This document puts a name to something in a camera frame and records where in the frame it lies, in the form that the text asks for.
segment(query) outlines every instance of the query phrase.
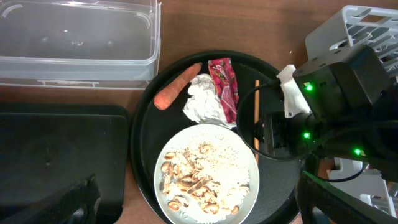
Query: black tray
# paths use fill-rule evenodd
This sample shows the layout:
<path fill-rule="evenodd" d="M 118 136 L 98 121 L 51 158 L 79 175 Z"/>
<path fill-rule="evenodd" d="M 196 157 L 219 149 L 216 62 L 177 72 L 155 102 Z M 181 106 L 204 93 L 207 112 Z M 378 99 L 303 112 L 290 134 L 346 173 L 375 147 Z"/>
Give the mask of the black tray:
<path fill-rule="evenodd" d="M 233 51 L 211 51 L 185 57 L 157 75 L 146 88 L 135 113 L 130 155 L 134 176 L 145 199 L 166 223 L 170 223 L 161 211 L 154 193 L 154 169 L 158 155 L 167 141 L 179 131 L 195 125 L 183 113 L 187 98 L 186 86 L 167 110 L 158 110 L 153 99 L 157 92 L 168 85 L 180 73 L 194 63 L 202 62 L 202 73 L 208 73 L 208 60 L 229 57 L 238 79 L 238 92 L 242 98 L 254 88 L 256 79 L 268 83 L 279 73 L 274 67 L 258 58 Z M 283 111 L 283 101 L 273 91 L 261 91 L 264 110 Z M 248 111 L 254 120 L 253 111 Z M 290 223 L 299 214 L 293 189 L 302 168 L 300 161 L 276 162 L 260 157 L 260 191 L 257 202 L 244 223 Z"/>
<path fill-rule="evenodd" d="M 129 115 L 120 106 L 0 104 L 0 220 L 91 174 L 97 223 L 123 210 Z"/>

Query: carrot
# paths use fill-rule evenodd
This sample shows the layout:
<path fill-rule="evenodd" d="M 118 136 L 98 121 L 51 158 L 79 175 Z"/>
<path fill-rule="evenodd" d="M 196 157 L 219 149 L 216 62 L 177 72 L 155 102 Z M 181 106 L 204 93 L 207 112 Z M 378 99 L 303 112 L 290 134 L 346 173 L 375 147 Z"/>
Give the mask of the carrot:
<path fill-rule="evenodd" d="M 160 110 L 167 109 L 176 97 L 178 97 L 178 94 L 180 94 L 181 90 L 188 84 L 188 82 L 198 75 L 200 69 L 201 63 L 193 64 L 191 67 L 187 68 L 172 83 L 155 96 L 155 106 Z"/>

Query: clear plastic container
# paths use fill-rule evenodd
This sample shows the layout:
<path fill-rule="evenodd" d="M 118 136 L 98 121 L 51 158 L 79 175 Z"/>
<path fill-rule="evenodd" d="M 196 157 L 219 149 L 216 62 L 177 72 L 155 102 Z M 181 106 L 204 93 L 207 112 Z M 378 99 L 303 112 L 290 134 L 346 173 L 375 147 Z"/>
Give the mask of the clear plastic container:
<path fill-rule="evenodd" d="M 0 85 L 143 89 L 157 74 L 160 4 L 0 0 Z"/>

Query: green led light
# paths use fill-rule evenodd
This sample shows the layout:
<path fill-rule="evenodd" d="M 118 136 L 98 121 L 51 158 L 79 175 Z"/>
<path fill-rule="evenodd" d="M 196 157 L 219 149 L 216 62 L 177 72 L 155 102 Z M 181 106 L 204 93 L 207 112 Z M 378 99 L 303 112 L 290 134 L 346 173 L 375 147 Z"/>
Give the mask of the green led light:
<path fill-rule="evenodd" d="M 357 156 L 359 156 L 359 155 L 361 155 L 362 150 L 360 150 L 360 149 L 355 149 L 355 150 L 354 150 L 354 153 L 355 153 Z"/>
<path fill-rule="evenodd" d="M 308 85 L 305 87 L 305 89 L 306 89 L 307 91 L 312 91 L 312 90 L 313 90 L 313 86 L 312 86 L 311 84 L 308 84 Z"/>
<path fill-rule="evenodd" d="M 311 134 L 310 133 L 304 133 L 303 136 L 306 139 L 310 139 L 311 138 Z"/>

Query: red wrapper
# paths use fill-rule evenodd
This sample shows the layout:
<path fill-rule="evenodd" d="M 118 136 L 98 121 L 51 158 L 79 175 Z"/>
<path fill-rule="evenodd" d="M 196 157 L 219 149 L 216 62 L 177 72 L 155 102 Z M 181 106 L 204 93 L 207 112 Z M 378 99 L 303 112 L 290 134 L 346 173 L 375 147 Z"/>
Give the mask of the red wrapper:
<path fill-rule="evenodd" d="M 210 60 L 210 75 L 216 86 L 217 95 L 221 100 L 228 123 L 236 122 L 236 106 L 238 105 L 238 83 L 230 58 Z"/>

